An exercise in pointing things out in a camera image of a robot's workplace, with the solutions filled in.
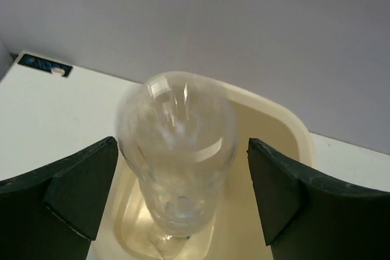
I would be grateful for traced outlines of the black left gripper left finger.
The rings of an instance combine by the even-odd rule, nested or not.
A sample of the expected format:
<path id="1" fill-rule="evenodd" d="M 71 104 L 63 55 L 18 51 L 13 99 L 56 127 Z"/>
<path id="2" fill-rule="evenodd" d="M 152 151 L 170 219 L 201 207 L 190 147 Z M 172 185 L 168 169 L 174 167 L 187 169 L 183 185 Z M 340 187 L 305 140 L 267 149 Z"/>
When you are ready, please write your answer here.
<path id="1" fill-rule="evenodd" d="M 1 259 L 86 259 L 118 160 L 106 137 L 1 181 Z"/>

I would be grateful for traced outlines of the clear bottle pale cap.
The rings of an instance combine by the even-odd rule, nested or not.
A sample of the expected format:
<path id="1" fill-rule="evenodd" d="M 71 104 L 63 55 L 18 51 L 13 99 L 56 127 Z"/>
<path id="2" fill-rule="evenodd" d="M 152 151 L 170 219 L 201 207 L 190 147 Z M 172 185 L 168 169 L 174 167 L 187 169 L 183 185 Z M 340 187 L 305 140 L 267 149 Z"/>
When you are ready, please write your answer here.
<path id="1" fill-rule="evenodd" d="M 209 223 L 238 144 L 223 86 L 189 72 L 153 76 L 122 98 L 116 139 L 163 231 L 185 237 Z"/>

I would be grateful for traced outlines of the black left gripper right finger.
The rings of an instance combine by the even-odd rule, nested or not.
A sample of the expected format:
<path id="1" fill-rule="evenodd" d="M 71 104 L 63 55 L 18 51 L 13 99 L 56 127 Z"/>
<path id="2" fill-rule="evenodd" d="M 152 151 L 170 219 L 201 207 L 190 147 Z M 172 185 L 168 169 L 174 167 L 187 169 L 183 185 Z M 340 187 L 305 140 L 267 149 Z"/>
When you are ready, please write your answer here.
<path id="1" fill-rule="evenodd" d="M 247 159 L 274 259 L 388 259 L 389 193 L 331 177 L 257 138 Z"/>

